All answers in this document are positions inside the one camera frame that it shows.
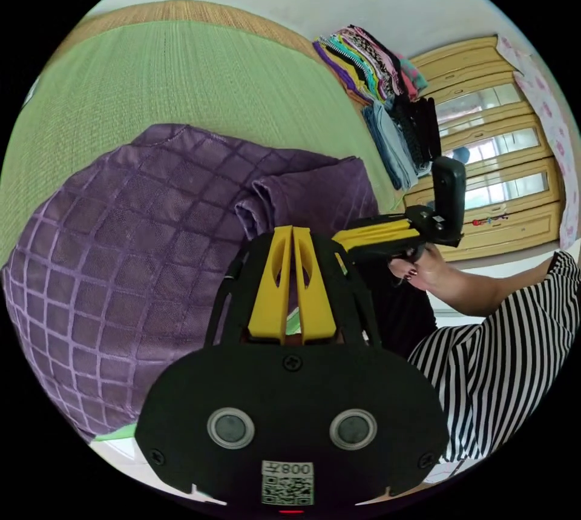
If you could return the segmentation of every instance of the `bamboo mat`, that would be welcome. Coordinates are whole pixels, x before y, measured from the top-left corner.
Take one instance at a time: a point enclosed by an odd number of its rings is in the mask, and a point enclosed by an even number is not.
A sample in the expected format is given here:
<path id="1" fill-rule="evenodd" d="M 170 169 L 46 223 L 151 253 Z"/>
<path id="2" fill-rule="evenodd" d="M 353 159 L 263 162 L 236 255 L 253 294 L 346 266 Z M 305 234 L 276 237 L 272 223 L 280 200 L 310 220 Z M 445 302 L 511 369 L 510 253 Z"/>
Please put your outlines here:
<path id="1" fill-rule="evenodd" d="M 193 0 L 170 0 L 131 5 L 88 18 L 79 23 L 63 40 L 49 60 L 49 64 L 74 45 L 105 31 L 114 30 L 123 25 L 179 20 L 206 22 L 244 30 L 302 52 L 313 60 L 324 64 L 309 40 L 276 22 L 229 5 Z"/>
<path id="2" fill-rule="evenodd" d="M 358 156 L 382 212 L 397 201 L 360 113 L 326 66 L 234 27 L 131 24 L 77 42 L 41 74 L 0 175 L 0 263 L 33 211 L 67 178 L 159 122 Z"/>

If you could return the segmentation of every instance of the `qr code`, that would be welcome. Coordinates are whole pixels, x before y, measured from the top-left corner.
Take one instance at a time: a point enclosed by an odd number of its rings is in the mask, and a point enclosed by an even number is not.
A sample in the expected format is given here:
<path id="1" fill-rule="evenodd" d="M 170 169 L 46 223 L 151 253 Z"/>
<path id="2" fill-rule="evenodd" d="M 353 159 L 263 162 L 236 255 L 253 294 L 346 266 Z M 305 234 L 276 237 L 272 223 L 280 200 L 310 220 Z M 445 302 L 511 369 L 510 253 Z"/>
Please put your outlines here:
<path id="1" fill-rule="evenodd" d="M 263 504 L 309 505 L 313 503 L 313 477 L 263 476 Z"/>

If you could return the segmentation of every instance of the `label sticker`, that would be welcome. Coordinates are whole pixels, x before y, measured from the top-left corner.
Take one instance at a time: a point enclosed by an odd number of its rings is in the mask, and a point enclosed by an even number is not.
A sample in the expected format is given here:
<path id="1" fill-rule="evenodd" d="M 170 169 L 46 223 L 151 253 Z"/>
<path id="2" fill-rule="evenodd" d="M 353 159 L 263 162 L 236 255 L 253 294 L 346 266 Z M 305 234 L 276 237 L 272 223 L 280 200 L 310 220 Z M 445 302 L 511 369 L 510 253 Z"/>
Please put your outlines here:
<path id="1" fill-rule="evenodd" d="M 315 497 L 312 463 L 263 461 L 262 503 L 306 506 Z"/>

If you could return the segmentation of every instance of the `folded towel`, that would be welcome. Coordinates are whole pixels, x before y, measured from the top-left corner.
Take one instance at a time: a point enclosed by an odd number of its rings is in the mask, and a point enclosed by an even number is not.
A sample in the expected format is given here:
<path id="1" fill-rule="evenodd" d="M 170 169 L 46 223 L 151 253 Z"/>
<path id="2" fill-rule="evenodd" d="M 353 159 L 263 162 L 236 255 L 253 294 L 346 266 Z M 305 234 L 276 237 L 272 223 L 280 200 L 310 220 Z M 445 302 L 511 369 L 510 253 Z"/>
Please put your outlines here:
<path id="1" fill-rule="evenodd" d="M 309 227 L 332 237 L 353 219 L 372 215 L 376 200 L 361 159 L 350 157 L 300 173 L 262 177 L 235 206 L 248 239 L 277 226 Z"/>
<path id="2" fill-rule="evenodd" d="M 2 269 L 8 312 L 40 385 L 91 441 L 135 423 L 164 369 L 203 346 L 248 237 L 279 223 L 329 235 L 377 212 L 359 159 L 155 125 L 34 212 Z"/>

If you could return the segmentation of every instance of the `screw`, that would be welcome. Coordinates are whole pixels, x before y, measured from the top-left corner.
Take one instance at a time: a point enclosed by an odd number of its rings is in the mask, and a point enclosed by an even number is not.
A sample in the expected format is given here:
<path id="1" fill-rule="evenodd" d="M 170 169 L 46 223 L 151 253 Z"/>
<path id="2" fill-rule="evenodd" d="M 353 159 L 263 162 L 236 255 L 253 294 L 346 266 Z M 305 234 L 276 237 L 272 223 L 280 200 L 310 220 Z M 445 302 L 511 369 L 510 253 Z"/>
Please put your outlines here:
<path id="1" fill-rule="evenodd" d="M 151 461 L 157 466 L 162 466 L 165 463 L 165 456 L 159 449 L 152 449 L 149 452 L 149 457 L 151 458 Z"/>
<path id="2" fill-rule="evenodd" d="M 296 355 L 287 355 L 283 360 L 283 367 L 291 373 L 300 370 L 302 366 L 303 359 Z"/>
<path id="3" fill-rule="evenodd" d="M 432 464 L 434 463 L 434 454 L 433 453 L 425 453 L 423 454 L 419 461 L 418 461 L 418 467 L 423 470 L 426 467 L 430 467 Z"/>

